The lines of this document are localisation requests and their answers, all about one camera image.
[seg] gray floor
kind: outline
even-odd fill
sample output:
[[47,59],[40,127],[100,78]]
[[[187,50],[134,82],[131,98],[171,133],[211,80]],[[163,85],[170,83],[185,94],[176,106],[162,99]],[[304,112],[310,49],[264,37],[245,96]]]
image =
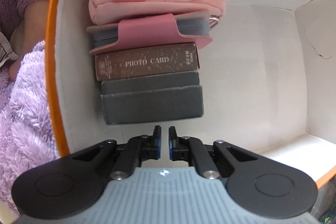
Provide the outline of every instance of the gray floor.
[[311,214],[317,219],[322,216],[322,214],[326,210],[333,211],[336,207],[336,203],[334,203],[334,195],[336,194],[336,187],[331,182],[328,182],[325,186],[323,186],[319,190],[319,195],[315,202],[313,209],[311,210]]

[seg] pink strap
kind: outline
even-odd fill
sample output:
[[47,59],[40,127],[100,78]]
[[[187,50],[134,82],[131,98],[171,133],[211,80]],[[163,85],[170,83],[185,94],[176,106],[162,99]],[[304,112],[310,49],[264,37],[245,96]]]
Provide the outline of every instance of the pink strap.
[[201,49],[211,41],[211,37],[180,34],[173,14],[166,14],[122,20],[118,25],[118,41],[95,48],[90,54],[188,42],[194,42]]

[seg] metal screw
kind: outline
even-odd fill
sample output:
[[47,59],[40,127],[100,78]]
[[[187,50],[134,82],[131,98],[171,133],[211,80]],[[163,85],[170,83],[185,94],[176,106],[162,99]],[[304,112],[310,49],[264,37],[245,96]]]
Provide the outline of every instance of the metal screw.
[[127,178],[127,174],[125,172],[122,171],[115,171],[113,173],[110,174],[111,179],[114,180],[123,180],[125,178]]
[[219,173],[217,171],[214,171],[214,170],[209,170],[209,171],[205,171],[203,173],[203,177],[205,177],[207,179],[217,179],[217,178],[219,178]]

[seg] bare skin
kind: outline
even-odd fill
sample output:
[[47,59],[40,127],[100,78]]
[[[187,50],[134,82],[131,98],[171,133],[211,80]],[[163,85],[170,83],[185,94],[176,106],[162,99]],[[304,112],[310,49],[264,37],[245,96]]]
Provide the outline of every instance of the bare skin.
[[48,0],[30,3],[25,9],[24,41],[19,58],[9,67],[9,80],[15,81],[25,54],[31,52],[34,46],[45,36],[48,13]]

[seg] gray ribbed plate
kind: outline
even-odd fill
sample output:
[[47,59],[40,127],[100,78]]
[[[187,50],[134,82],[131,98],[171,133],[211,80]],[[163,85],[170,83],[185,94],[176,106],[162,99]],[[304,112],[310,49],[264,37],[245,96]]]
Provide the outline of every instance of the gray ribbed plate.
[[22,216],[25,224],[318,224],[308,213],[268,219],[237,205],[220,180],[199,176],[194,167],[137,168],[128,179],[111,181],[86,211],[65,219]]

